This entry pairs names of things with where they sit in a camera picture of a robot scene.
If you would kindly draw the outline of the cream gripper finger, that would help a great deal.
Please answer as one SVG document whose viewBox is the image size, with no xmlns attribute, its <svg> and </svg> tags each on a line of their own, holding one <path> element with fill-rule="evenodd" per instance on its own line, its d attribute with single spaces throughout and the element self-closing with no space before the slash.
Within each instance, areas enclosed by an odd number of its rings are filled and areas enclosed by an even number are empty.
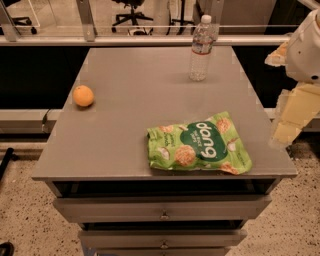
<svg viewBox="0 0 320 256">
<path fill-rule="evenodd" d="M 280 67 L 286 65 L 286 56 L 287 56 L 287 46 L 288 43 L 282 43 L 276 50 L 270 53 L 266 59 L 265 63 L 269 66 Z"/>
<path fill-rule="evenodd" d="M 269 145 L 284 149 L 320 112 L 320 85 L 298 82 L 296 87 L 282 90 L 275 108 Z"/>
</svg>

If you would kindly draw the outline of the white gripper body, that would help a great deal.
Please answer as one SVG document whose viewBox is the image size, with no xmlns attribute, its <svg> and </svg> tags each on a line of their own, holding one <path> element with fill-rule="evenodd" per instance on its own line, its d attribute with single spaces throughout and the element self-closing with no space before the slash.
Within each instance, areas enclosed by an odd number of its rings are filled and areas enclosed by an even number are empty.
<svg viewBox="0 0 320 256">
<path fill-rule="evenodd" d="M 320 82 L 320 9 L 311 11 L 292 34 L 286 74 L 299 82 Z"/>
</svg>

